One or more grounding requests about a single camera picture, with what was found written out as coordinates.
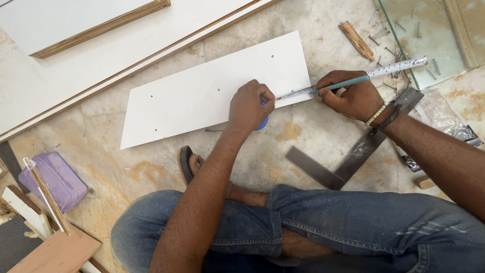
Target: stone floor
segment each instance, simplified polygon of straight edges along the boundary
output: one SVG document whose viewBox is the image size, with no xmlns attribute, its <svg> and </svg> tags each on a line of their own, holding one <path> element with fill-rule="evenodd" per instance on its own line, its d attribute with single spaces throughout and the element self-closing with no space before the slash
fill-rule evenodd
<svg viewBox="0 0 485 273">
<path fill-rule="evenodd" d="M 130 89 L 294 30 L 300 31 L 312 84 L 334 69 L 368 70 L 376 62 L 362 58 L 338 24 L 348 20 L 363 37 L 377 33 L 387 26 L 382 13 L 368 24 L 377 7 L 377 1 L 282 0 L 31 128 L 11 139 L 10 144 L 20 162 L 38 153 L 56 151 L 61 155 L 89 187 L 88 194 L 76 208 L 66 212 L 66 217 L 103 243 L 94 255 L 97 261 L 111 273 L 124 273 L 110 245 L 110 230 L 116 219 L 131 202 L 147 193 L 161 189 L 184 191 L 177 149 L 188 144 L 207 157 L 220 135 L 201 129 L 120 151 Z M 393 63 L 394 56 L 384 50 L 385 46 L 396 49 L 393 37 L 379 39 L 380 47 L 365 41 L 376 58 L 382 55 L 381 63 Z M 392 100 L 404 91 L 404 79 L 400 77 L 396 83 L 396 79 L 383 76 L 372 81 L 375 85 L 397 84 L 398 92 L 379 88 L 385 100 Z M 482 139 L 484 79 L 482 66 L 431 88 L 445 94 Z M 367 131 L 361 122 L 335 113 L 318 97 L 279 108 L 270 115 L 268 125 L 245 142 L 231 180 L 257 191 L 270 191 L 280 183 L 302 189 L 323 188 L 287 161 L 286 152 L 294 145 L 334 171 Z M 393 143 L 386 140 L 342 190 L 422 192 L 447 198 L 437 187 L 420 190 L 414 186 L 412 181 L 423 175 L 422 171 L 412 173 Z M 5 176 L 0 180 L 0 191 L 14 183 L 10 175 Z"/>
</svg>

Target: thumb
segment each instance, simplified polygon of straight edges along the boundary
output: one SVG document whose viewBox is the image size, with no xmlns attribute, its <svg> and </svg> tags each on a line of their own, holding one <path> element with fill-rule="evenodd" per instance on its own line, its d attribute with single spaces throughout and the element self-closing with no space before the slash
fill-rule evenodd
<svg viewBox="0 0 485 273">
<path fill-rule="evenodd" d="M 266 118 L 275 109 L 275 100 L 268 101 L 265 105 L 261 106 L 264 111 L 264 118 Z"/>
<path fill-rule="evenodd" d="M 344 101 L 343 98 L 335 95 L 330 89 L 327 88 L 320 89 L 319 95 L 322 97 L 322 102 L 334 110 L 340 108 Z"/>
</svg>

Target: sandal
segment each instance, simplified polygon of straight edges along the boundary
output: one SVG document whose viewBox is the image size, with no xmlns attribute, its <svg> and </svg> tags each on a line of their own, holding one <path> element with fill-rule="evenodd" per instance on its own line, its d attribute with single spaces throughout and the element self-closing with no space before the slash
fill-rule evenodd
<svg viewBox="0 0 485 273">
<path fill-rule="evenodd" d="M 190 184 L 190 182 L 192 182 L 192 179 L 194 178 L 194 175 L 189 168 L 189 158 L 192 155 L 194 155 L 194 153 L 192 152 L 192 149 L 190 149 L 189 145 L 182 146 L 177 152 L 178 169 L 180 170 L 180 175 L 182 176 L 182 179 L 184 180 L 185 184 L 187 184 L 187 186 Z M 200 169 L 200 167 L 202 167 L 205 162 L 206 161 L 200 155 L 198 155 L 195 160 L 196 168 Z M 225 194 L 226 199 L 228 199 L 231 194 L 231 188 L 232 182 L 228 181 Z"/>
</svg>

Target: purple plastic container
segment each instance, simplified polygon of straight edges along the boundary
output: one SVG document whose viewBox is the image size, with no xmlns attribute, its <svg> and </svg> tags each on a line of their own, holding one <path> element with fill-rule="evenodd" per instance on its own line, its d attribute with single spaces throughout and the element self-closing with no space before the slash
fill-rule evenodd
<svg viewBox="0 0 485 273">
<path fill-rule="evenodd" d="M 46 182 L 62 213 L 74 208 L 86 195 L 88 188 L 64 162 L 58 153 L 43 153 L 32 158 L 40 175 Z M 27 167 L 22 170 L 18 179 L 45 205 L 37 183 Z"/>
</svg>

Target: blue jeans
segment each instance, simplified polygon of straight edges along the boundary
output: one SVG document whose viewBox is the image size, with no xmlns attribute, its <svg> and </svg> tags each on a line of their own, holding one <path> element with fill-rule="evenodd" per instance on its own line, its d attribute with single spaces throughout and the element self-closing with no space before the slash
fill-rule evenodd
<svg viewBox="0 0 485 273">
<path fill-rule="evenodd" d="M 136 200 L 111 231 L 130 273 L 146 273 L 182 193 Z M 341 254 L 280 267 L 281 227 Z M 278 185 L 264 207 L 225 201 L 203 272 L 485 272 L 485 224 L 454 203 L 418 193 L 300 190 Z"/>
</svg>

